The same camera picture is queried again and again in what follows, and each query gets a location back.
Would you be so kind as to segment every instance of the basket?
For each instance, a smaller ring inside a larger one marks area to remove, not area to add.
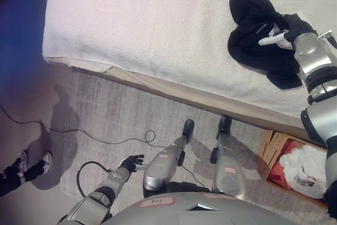
[[[328,205],[324,200],[310,198],[292,189],[283,188],[280,185],[268,179],[268,175],[270,171],[272,170],[272,168],[274,167],[274,165],[279,160],[280,156],[282,155],[282,149],[287,141],[293,142],[298,148],[307,144],[307,145],[314,146],[317,149],[326,151],[324,148],[320,146],[309,143],[307,141],[303,141],[291,135],[275,132],[273,130],[266,130],[264,133],[264,137],[261,142],[259,151],[257,152],[257,158],[256,158],[257,171],[259,175],[267,184],[273,187],[276,187],[282,191],[286,191],[299,198],[302,198],[310,203],[314,203],[317,206],[327,209]]]

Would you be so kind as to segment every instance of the person's foot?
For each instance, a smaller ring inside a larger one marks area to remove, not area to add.
[[[19,153],[19,156],[13,163],[14,166],[16,166],[20,173],[24,173],[27,170],[27,153],[26,151],[21,151]]]
[[[49,171],[49,168],[52,166],[53,156],[50,152],[46,152],[42,160],[44,161],[43,174],[46,174]]]

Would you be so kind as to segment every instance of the wire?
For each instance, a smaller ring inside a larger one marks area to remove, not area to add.
[[[122,144],[124,142],[127,142],[127,141],[139,141],[139,142],[142,142],[142,143],[146,143],[147,145],[151,146],[151,147],[154,147],[154,148],[166,148],[166,146],[158,146],[158,145],[153,145],[151,144],[151,142],[153,142],[155,139],[156,139],[156,133],[153,131],[153,130],[148,130],[146,133],[145,133],[145,141],[143,140],[140,140],[140,139],[137,139],[137,138],[129,138],[129,139],[126,139],[122,142],[107,142],[107,141],[103,141],[103,140],[100,140],[94,136],[92,136],[90,133],[86,132],[85,130],[83,129],[69,129],[69,130],[59,130],[59,129],[56,129],[56,128],[52,128],[51,126],[48,126],[47,124],[43,123],[41,120],[40,121],[17,121],[15,119],[13,119],[7,112],[6,110],[0,105],[0,109],[4,112],[4,114],[13,122],[17,123],[17,124],[31,124],[31,123],[37,123],[37,124],[40,124],[41,126],[45,127],[46,129],[49,129],[51,131],[54,131],[54,132],[57,132],[57,133],[70,133],[70,132],[82,132],[84,134],[86,134],[89,138],[91,138],[92,140],[94,141],[97,141],[97,142],[101,142],[101,143],[105,143],[105,144],[110,144],[110,145],[118,145],[118,144]],[[153,138],[151,140],[147,140],[147,136],[149,133],[152,133],[153,134]],[[98,162],[95,162],[95,161],[89,161],[90,163],[95,163],[97,164],[98,166],[101,166],[101,168],[105,171],[107,171],[106,168],[104,168],[100,163]],[[84,163],[81,168],[79,169],[79,171],[77,172],[77,176],[76,176],[76,181],[78,181],[78,178],[80,177],[80,174],[79,172],[82,170],[83,166],[87,165],[87,163],[89,162],[86,162]],[[203,183],[201,183],[200,181],[198,181],[196,178],[195,178],[195,175],[193,174],[193,172],[189,171],[188,169],[186,169],[184,166],[182,166],[187,172],[189,172],[195,182],[199,183],[200,185],[202,185],[203,187],[205,187],[205,185]],[[85,197],[83,191],[82,191],[82,188],[80,186],[79,183],[77,183],[77,187],[78,187],[78,190],[80,191],[81,195],[83,197]]]
[[[153,142],[155,139],[156,139],[156,133],[153,131],[153,130],[148,130],[146,133],[145,133],[145,141],[143,140],[140,140],[140,139],[137,139],[137,138],[129,138],[127,140],[124,140],[122,142],[107,142],[107,141],[103,141],[103,140],[100,140],[94,136],[92,136],[91,134],[89,134],[88,132],[86,132],[85,130],[83,129],[69,129],[69,130],[59,130],[59,129],[55,129],[55,128],[52,128],[51,126],[48,126],[47,124],[43,123],[42,121],[17,121],[15,119],[13,119],[7,112],[6,110],[0,106],[1,110],[4,112],[4,114],[13,122],[17,123],[17,124],[30,124],[30,123],[37,123],[37,124],[40,124],[41,126],[51,130],[51,131],[54,131],[54,132],[57,132],[57,133],[69,133],[69,132],[82,132],[84,134],[86,134],[89,138],[93,139],[94,141],[97,141],[97,142],[101,142],[101,143],[105,143],[105,144],[110,144],[110,145],[118,145],[118,144],[122,144],[124,142],[127,142],[127,141],[139,141],[139,142],[142,142],[142,143],[146,143],[147,145],[151,146],[151,147],[155,147],[155,148],[165,148],[166,146],[157,146],[157,145],[153,145],[153,144],[150,144],[151,142]],[[151,140],[147,140],[147,135],[149,133],[152,133],[153,134],[153,138]]]
[[[199,180],[197,180],[197,179],[195,178],[195,175],[193,174],[192,171],[186,169],[186,167],[183,166],[183,165],[182,165],[182,167],[192,175],[192,177],[194,178],[195,182],[197,182],[197,183],[199,183],[200,185],[202,185],[203,188],[206,188],[205,185],[204,185],[203,183],[201,183]]]
[[[83,190],[82,190],[82,188],[81,188],[81,185],[80,185],[80,172],[82,171],[82,169],[83,169],[86,165],[91,164],[91,163],[92,163],[92,164],[98,165],[98,166],[101,167],[106,173],[111,172],[110,169],[107,169],[106,167],[104,167],[103,165],[101,165],[100,163],[98,163],[98,162],[96,162],[96,161],[88,161],[88,162],[82,164],[81,167],[80,167],[80,169],[79,169],[78,172],[77,172],[77,175],[76,175],[76,184],[77,184],[78,190],[80,191],[80,194],[81,194],[82,197],[84,197],[84,198],[85,198],[85,194],[84,194],[84,192],[83,192]]]

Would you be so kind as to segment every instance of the bed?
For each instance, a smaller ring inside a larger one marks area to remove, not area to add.
[[[336,0],[270,0],[337,31]],[[304,139],[304,87],[282,91],[227,51],[229,0],[47,0],[43,57]]]

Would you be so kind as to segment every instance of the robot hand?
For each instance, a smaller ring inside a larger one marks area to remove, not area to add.
[[[127,170],[129,171],[129,176],[126,182],[128,181],[131,173],[137,171],[136,164],[143,165],[143,158],[144,155],[130,155],[127,159],[124,159],[121,162],[121,165],[118,168],[127,168]]]

